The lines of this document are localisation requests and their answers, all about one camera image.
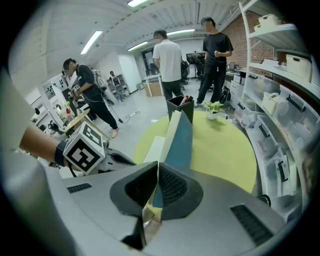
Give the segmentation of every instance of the white pot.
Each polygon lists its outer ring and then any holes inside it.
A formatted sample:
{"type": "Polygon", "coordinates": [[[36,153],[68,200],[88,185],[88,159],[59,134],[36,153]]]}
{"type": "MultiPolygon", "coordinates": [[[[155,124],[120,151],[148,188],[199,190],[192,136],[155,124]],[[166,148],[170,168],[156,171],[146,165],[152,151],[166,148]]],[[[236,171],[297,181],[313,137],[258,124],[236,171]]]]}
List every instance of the white pot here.
{"type": "Polygon", "coordinates": [[[210,113],[209,110],[207,110],[205,112],[206,118],[208,118],[209,120],[214,120],[217,118],[218,113],[210,113]]]}

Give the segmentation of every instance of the black pants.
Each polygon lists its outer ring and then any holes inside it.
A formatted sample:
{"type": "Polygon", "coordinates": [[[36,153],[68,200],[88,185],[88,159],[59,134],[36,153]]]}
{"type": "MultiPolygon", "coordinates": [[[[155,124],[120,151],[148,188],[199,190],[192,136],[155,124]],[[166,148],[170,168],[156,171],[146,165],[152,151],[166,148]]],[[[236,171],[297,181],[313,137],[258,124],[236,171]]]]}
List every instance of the black pants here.
{"type": "Polygon", "coordinates": [[[220,64],[219,66],[212,67],[205,66],[197,103],[201,104],[204,101],[207,90],[212,85],[212,81],[214,81],[214,90],[210,101],[214,103],[220,100],[222,87],[225,83],[226,70],[226,64],[220,64]]]}
{"type": "Polygon", "coordinates": [[[111,126],[112,129],[118,129],[117,122],[110,111],[107,109],[106,104],[103,102],[102,98],[92,99],[89,101],[86,99],[86,102],[90,106],[90,110],[93,111],[98,117],[111,126]]]}
{"type": "Polygon", "coordinates": [[[181,91],[180,83],[181,83],[180,79],[172,82],[162,82],[163,94],[166,100],[172,99],[172,93],[174,93],[176,97],[180,95],[182,96],[184,95],[181,91]]]}

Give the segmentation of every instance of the black handle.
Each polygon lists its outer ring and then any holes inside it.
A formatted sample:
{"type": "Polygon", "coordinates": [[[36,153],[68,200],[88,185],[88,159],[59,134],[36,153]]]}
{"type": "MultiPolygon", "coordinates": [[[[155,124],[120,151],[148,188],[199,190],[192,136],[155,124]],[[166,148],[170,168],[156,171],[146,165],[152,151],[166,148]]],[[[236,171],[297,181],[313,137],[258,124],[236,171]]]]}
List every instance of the black handle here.
{"type": "Polygon", "coordinates": [[[258,79],[258,77],[254,77],[252,75],[249,75],[249,77],[252,78],[252,79],[258,79]]]}
{"type": "Polygon", "coordinates": [[[266,133],[265,129],[262,127],[262,124],[259,125],[259,129],[260,129],[260,131],[262,132],[262,134],[263,134],[263,136],[264,136],[265,138],[270,137],[270,134],[267,134],[267,133],[266,133]]]}
{"type": "Polygon", "coordinates": [[[243,107],[240,103],[238,103],[238,106],[240,107],[240,109],[244,110],[245,107],[243,107]]]}
{"type": "Polygon", "coordinates": [[[286,100],[290,102],[292,105],[294,105],[301,113],[306,110],[305,106],[301,108],[296,102],[294,102],[294,100],[291,98],[291,95],[289,95],[289,97],[286,98],[286,100]]]}
{"type": "Polygon", "coordinates": [[[281,161],[278,163],[278,167],[279,167],[279,172],[280,172],[280,177],[281,177],[281,182],[285,182],[288,180],[288,178],[285,178],[285,174],[284,174],[284,169],[282,168],[282,163],[284,161],[281,161]]]}

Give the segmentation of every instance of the ceiling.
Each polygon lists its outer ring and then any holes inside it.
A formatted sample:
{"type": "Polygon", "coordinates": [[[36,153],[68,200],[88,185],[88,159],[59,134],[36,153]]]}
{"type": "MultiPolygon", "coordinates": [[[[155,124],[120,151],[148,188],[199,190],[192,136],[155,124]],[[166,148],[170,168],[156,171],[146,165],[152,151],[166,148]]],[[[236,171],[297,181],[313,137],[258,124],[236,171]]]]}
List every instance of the ceiling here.
{"type": "Polygon", "coordinates": [[[9,53],[9,73],[23,95],[62,70],[67,58],[94,64],[115,47],[129,49],[151,41],[156,29],[195,29],[172,40],[201,38],[200,20],[211,16],[219,27],[238,0],[148,0],[132,8],[128,0],[52,0],[26,23],[9,53]],[[85,44],[103,31],[85,55],[85,44]]]}

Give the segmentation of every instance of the potted plant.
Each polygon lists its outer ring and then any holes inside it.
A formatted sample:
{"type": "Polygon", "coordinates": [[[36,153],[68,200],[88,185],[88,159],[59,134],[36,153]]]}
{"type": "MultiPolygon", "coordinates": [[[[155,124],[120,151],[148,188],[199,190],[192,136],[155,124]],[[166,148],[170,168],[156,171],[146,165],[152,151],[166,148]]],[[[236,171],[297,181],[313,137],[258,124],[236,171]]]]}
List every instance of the potted plant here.
{"type": "Polygon", "coordinates": [[[217,118],[219,111],[222,110],[222,107],[224,106],[221,104],[219,101],[216,101],[214,103],[210,101],[206,101],[203,106],[207,108],[206,113],[206,118],[210,120],[214,120],[217,118]]]}

